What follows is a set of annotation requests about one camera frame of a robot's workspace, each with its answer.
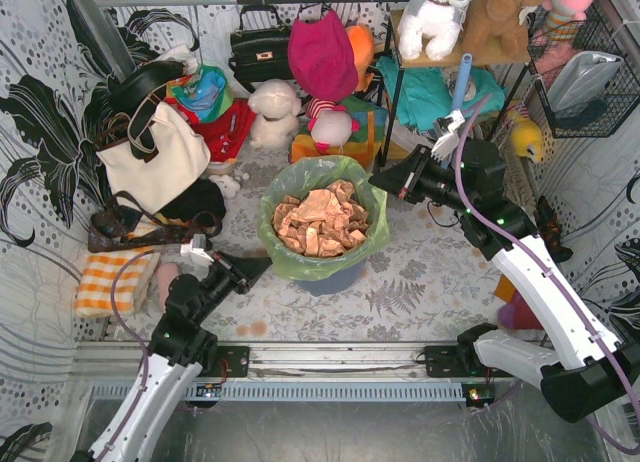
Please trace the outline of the blue trash bin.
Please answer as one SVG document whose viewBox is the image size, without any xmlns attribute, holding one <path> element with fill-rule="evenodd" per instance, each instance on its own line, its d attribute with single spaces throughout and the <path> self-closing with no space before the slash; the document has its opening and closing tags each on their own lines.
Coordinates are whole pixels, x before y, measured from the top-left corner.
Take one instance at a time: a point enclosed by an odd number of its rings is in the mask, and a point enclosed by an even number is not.
<svg viewBox="0 0 640 462">
<path fill-rule="evenodd" d="M 314 297 L 335 295 L 353 286 L 364 273 L 368 256 L 342 255 L 305 262 L 285 278 Z"/>
</svg>

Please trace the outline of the green trash bag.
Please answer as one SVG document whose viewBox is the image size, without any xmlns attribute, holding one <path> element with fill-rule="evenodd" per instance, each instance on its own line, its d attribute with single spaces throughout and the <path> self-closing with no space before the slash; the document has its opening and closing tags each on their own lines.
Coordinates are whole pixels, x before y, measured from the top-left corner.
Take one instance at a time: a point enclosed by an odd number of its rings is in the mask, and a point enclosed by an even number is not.
<svg viewBox="0 0 640 462">
<path fill-rule="evenodd" d="M 316 259 L 291 252 L 275 235 L 271 219 L 276 206 L 286 195 L 301 199 L 311 190 L 325 188 L 339 179 L 355 185 L 355 198 L 369 213 L 367 240 L 346 254 L 369 257 L 386 246 L 390 239 L 387 193 L 372 186 L 369 177 L 370 174 L 356 160 L 332 155 L 302 158 L 274 178 L 259 203 L 257 231 L 276 275 L 282 278 L 293 275 L 305 262 Z"/>
</svg>

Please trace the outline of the blue floor squeegee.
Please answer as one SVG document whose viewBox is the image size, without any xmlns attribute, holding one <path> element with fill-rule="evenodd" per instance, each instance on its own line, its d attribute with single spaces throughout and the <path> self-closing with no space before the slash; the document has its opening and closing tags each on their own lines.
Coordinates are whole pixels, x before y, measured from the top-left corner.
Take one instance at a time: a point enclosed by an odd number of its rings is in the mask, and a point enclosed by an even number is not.
<svg viewBox="0 0 640 462">
<path fill-rule="evenodd" d="M 452 112 L 460 111 L 463 103 L 472 100 L 476 95 L 475 83 L 471 79 L 472 61 L 473 56 L 471 53 L 464 53 L 461 57 L 452 96 Z"/>
</svg>

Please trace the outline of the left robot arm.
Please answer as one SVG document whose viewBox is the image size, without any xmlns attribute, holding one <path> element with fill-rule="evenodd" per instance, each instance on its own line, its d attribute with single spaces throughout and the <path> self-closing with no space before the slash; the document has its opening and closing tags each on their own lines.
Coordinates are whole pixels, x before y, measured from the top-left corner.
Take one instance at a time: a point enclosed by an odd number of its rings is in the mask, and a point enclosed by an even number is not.
<svg viewBox="0 0 640 462">
<path fill-rule="evenodd" d="M 269 257 L 204 254 L 208 273 L 175 277 L 168 286 L 165 312 L 149 342 L 135 383 L 116 415 L 87 450 L 73 461 L 147 461 L 187 388 L 203 371 L 218 365 L 218 338 L 202 322 L 235 292 L 248 293 L 272 265 Z"/>
</svg>

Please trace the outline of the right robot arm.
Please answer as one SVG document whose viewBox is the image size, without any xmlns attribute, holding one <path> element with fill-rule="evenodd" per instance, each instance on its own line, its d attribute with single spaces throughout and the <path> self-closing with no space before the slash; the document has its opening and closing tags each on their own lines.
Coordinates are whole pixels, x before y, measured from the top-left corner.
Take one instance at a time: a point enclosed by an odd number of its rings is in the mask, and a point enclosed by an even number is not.
<svg viewBox="0 0 640 462">
<path fill-rule="evenodd" d="M 545 349 L 492 325 L 465 332 L 466 361 L 503 371 L 541 390 L 552 410 L 577 422 L 634 395 L 639 345 L 623 343 L 590 312 L 549 255 L 524 211 L 503 194 L 505 163 L 483 140 L 468 141 L 443 168 L 424 145 L 370 177 L 371 185 L 417 204 L 430 200 L 459 214 L 466 239 L 514 285 L 552 346 Z"/>
</svg>

